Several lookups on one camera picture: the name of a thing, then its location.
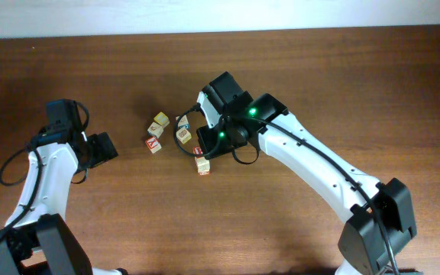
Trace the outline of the red letter U block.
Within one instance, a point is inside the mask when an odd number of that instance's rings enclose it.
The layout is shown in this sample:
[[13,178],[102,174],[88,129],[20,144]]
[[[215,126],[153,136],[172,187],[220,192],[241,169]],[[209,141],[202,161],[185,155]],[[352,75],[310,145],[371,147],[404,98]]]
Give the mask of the red letter U block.
[[193,153],[194,153],[194,155],[196,157],[202,157],[203,156],[202,148],[200,146],[194,147],[193,148]]

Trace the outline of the plain wooden picture block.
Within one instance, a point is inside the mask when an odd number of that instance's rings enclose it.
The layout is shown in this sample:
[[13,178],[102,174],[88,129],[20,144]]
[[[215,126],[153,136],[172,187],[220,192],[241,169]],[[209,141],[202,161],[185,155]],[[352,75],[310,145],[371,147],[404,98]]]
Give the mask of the plain wooden picture block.
[[197,172],[200,176],[205,176],[210,174],[210,162],[205,157],[195,158]]

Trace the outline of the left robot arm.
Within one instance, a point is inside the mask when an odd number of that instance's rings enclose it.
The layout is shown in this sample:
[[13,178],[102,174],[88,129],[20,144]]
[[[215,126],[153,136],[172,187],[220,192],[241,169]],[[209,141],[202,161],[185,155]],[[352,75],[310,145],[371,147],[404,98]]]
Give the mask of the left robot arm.
[[0,274],[104,274],[65,222],[75,174],[118,153],[107,133],[39,134],[27,147],[29,168],[18,204],[0,229]]

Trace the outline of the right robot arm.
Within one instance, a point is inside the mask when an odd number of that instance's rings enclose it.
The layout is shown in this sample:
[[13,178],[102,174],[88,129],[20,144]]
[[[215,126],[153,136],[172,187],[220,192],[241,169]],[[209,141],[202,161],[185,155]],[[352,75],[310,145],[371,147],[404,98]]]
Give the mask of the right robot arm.
[[198,130],[209,158],[226,146],[251,144],[278,160],[315,190],[345,226],[338,241],[344,261],[338,274],[400,273],[396,255],[416,236],[408,187],[396,178],[382,183],[343,160],[311,135],[296,116],[269,94],[248,93],[230,102],[199,93],[207,125]]

